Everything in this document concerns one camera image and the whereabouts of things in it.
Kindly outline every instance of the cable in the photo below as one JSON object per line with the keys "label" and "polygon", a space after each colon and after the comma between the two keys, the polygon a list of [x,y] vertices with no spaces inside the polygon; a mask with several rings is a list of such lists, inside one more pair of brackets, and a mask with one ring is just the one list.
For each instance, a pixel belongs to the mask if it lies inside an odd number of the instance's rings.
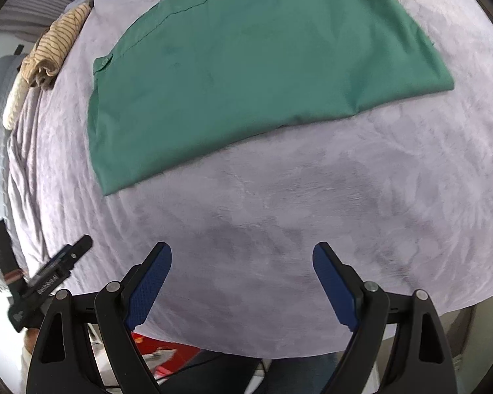
{"label": "cable", "polygon": [[[185,370],[193,369],[194,367],[202,366],[203,364],[207,364],[207,363],[209,363],[211,361],[217,360],[218,358],[220,358],[221,356],[223,356],[223,354],[224,353],[219,353],[215,357],[209,358],[208,360],[202,361],[200,363],[191,364],[190,366],[187,366],[187,367],[183,367],[182,369],[179,369],[179,370],[175,371],[172,374],[161,376],[160,378],[156,379],[156,381],[158,382],[158,381],[161,381],[161,380],[166,379],[166,378],[171,378],[172,376],[175,376],[177,374],[180,374],[181,372],[184,372]],[[106,388],[106,389],[115,389],[115,388],[120,388],[120,385],[105,385],[104,388]]]}

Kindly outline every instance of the green shirt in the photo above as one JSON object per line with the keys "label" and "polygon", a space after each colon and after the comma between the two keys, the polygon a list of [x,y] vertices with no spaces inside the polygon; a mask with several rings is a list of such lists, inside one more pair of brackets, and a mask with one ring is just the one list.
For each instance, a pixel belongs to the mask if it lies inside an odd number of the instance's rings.
{"label": "green shirt", "polygon": [[280,126],[454,87],[397,0],[160,0],[93,72],[105,195]]}

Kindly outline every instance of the wrinkled sheet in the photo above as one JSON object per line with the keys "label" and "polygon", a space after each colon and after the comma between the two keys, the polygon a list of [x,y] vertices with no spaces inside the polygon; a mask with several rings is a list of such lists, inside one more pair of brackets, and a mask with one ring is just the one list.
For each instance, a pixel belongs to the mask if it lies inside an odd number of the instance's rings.
{"label": "wrinkled sheet", "polygon": [[32,273],[87,233],[66,286],[91,292],[167,242],[170,275],[137,331],[267,358],[350,337],[312,268],[319,241],[386,290],[426,289],[440,313],[493,295],[493,26],[475,0],[400,0],[454,91],[280,128],[103,197],[86,134],[93,59],[157,1],[95,0],[54,90],[28,98],[9,193]]}

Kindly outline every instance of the jeans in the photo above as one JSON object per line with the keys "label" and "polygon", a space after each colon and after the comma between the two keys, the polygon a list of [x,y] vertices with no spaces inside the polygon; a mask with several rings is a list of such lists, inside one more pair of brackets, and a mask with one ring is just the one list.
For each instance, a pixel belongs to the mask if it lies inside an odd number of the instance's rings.
{"label": "jeans", "polygon": [[[261,359],[201,351],[187,366],[160,386],[163,394],[243,394]],[[337,360],[335,353],[274,360],[254,394],[320,394]]]}

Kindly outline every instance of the screw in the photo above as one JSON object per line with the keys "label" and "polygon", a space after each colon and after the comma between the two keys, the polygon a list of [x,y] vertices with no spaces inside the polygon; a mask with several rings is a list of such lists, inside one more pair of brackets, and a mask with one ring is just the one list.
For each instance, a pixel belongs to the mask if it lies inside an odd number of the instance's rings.
{"label": "screw", "polygon": [[62,289],[62,290],[58,291],[57,294],[55,295],[56,299],[58,299],[58,300],[62,300],[66,296],[68,296],[68,291],[66,289]]}
{"label": "screw", "polygon": [[427,292],[422,291],[422,290],[416,291],[416,297],[420,300],[428,300],[429,299],[429,295],[427,294]]}
{"label": "screw", "polygon": [[116,292],[120,289],[120,283],[118,281],[112,281],[106,286],[108,292]]}
{"label": "screw", "polygon": [[363,287],[365,287],[366,291],[369,292],[377,292],[378,289],[380,288],[378,284],[376,284],[374,281],[366,281],[363,284]]}

